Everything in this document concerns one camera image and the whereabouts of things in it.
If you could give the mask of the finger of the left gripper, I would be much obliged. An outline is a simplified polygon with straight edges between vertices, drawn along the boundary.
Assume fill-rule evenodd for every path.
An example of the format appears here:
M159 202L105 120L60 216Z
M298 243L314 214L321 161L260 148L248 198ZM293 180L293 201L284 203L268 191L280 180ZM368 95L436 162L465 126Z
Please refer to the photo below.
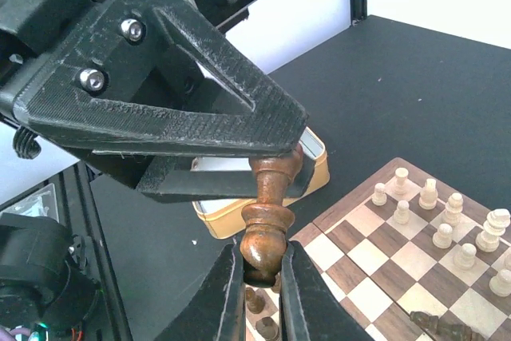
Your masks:
M197 171L191 157L155 157L136 186L160 203L252 198L257 182L252 170Z
M273 157L307 112L188 0L112 0L120 34L111 125L20 125L56 145L115 156Z

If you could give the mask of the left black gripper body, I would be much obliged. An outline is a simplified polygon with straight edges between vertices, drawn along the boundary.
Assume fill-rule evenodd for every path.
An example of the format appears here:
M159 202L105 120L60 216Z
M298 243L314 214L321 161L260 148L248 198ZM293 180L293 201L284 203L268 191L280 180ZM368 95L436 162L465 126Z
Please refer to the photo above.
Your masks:
M112 0L1 0L1 113L23 125L111 125Z

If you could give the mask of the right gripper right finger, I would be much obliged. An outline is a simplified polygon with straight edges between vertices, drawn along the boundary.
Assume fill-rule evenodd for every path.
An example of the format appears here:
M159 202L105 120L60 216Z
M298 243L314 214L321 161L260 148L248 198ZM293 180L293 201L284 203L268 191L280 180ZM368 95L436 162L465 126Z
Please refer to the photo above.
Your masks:
M372 339L334 297L301 243L287 243L280 279L283 340Z

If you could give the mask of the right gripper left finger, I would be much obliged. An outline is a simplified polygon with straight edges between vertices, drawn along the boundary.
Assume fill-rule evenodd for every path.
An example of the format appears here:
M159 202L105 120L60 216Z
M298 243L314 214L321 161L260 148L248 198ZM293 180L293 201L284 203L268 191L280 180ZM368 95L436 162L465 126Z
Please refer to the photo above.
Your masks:
M226 245L189 304L157 340L245 339L244 262L234 244Z

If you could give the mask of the dark chess pawn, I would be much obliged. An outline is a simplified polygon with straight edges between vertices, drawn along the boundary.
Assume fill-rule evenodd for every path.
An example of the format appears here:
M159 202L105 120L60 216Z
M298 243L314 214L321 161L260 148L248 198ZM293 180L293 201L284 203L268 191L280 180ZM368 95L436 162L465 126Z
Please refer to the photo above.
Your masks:
M259 314L265 307L265 298L259 295L252 287L245 290L245 303L252 314Z

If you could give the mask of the dark chess king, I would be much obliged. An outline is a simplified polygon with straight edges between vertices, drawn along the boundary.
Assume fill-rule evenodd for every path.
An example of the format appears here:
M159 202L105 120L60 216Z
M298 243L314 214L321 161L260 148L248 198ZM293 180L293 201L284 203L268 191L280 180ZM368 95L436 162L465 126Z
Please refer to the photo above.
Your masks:
M295 222L295 214L283 206L283 201L303 166L303 150L297 145L287 155L252 158L249 164L257 182L257 197L241 212L246 224L240 243L244 282L256 287L272 287L287 250L287 230Z

